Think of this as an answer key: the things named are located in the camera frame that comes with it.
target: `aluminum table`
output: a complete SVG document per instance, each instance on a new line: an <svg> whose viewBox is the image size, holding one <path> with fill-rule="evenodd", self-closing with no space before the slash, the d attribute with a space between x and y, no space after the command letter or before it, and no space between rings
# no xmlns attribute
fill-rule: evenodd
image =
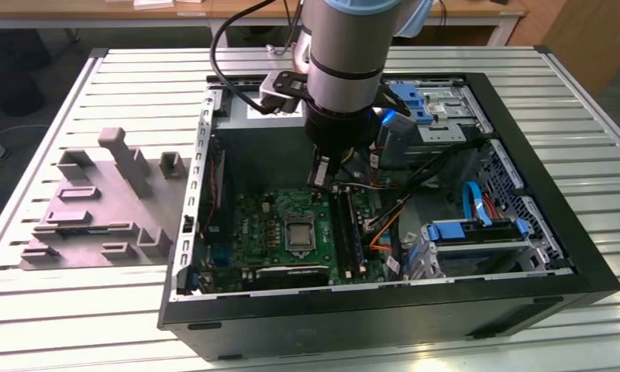
<svg viewBox="0 0 620 372"><path fill-rule="evenodd" d="M80 72L0 217L0 370L620 370L620 292L508 338L211 364L156 329L165 266L17 268L61 178L63 149L97 147L101 128L120 126L147 157L192 153L208 55L96 50ZM220 50L219 61L233 74L291 68L288 57L261 49ZM620 129L554 55L403 47L391 49L387 71L487 73L620 278Z"/></svg>

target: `black ring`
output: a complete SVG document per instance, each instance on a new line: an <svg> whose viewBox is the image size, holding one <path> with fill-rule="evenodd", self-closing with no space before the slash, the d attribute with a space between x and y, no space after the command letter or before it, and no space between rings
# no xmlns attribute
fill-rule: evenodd
<svg viewBox="0 0 620 372"><path fill-rule="evenodd" d="M333 70L331 67L324 66L315 58L312 53L309 54L309 60L312 61L312 64L328 75L335 76L336 78L344 79L344 80L367 80L369 78L373 78L376 75L381 74L381 71L384 70L384 66L377 68L373 71L368 72L341 72L337 70Z"/></svg>
<svg viewBox="0 0 620 372"><path fill-rule="evenodd" d="M312 30L308 27L305 27L305 24L303 24L303 23L301 23L301 29L303 29L304 33L307 33L308 35L312 36Z"/></svg>

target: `motherboard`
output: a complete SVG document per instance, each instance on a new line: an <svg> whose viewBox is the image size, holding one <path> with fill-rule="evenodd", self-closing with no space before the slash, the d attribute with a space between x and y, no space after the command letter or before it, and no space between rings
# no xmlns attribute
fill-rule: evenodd
<svg viewBox="0 0 620 372"><path fill-rule="evenodd" d="M360 239L341 244L340 215L353 216L347 234L361 236L372 216L368 194L353 190L343 197L347 211L337 210L337 194L312 189L237 195L232 244L211 248L216 292L296 286L295 275L301 287L384 281L380 253L364 252Z"/></svg>

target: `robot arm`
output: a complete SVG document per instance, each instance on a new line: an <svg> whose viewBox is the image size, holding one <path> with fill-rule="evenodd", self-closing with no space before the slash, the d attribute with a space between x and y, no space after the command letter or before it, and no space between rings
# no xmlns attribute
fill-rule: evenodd
<svg viewBox="0 0 620 372"><path fill-rule="evenodd" d="M261 2L240 16L271 2ZM316 145L309 176L313 187L331 185L343 152L367 146L375 139L380 127L375 108L411 114L401 99L383 84L392 37L408 24L400 12L408 10L409 4L419 3L407 0L305 1L304 24L309 25L307 30L312 28L307 74L272 72L260 87L261 106L235 91L263 113L293 112L299 101L304 102L305 133ZM229 19L221 29L233 20ZM215 58L212 64L221 77Z"/></svg>
<svg viewBox="0 0 620 372"><path fill-rule="evenodd" d="M299 40L293 50L293 63L296 71L303 74L308 73L311 61L311 42L312 42L312 28L315 20L315 5L317 1L308 1L303 3L303 25L301 32L299 33ZM423 29L429 10L435 0L405 0L400 3L400 10L397 11L397 21L395 24L395 37L415 37Z"/></svg>

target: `ram slot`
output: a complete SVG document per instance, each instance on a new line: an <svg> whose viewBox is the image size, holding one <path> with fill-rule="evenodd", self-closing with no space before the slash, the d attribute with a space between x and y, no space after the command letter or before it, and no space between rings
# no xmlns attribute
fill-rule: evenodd
<svg viewBox="0 0 620 372"><path fill-rule="evenodd" d="M337 192L333 192L328 198L328 208L331 209L337 271L341 277L351 279L353 273L352 259L349 255L352 230L349 225L344 223L345 215L341 206L341 195Z"/></svg>
<svg viewBox="0 0 620 372"><path fill-rule="evenodd" d="M356 220L356 212L353 210L353 204L352 204L352 194L348 192L341 193L343 200L345 203L343 205L347 205L347 210L348 210L348 217L349 217L349 226L351 226L351 262L353 265L353 268L359 272L359 274L363 274L365 272L365 256L363 254L363 246L360 244L360 230L359 230L359 222Z"/></svg>

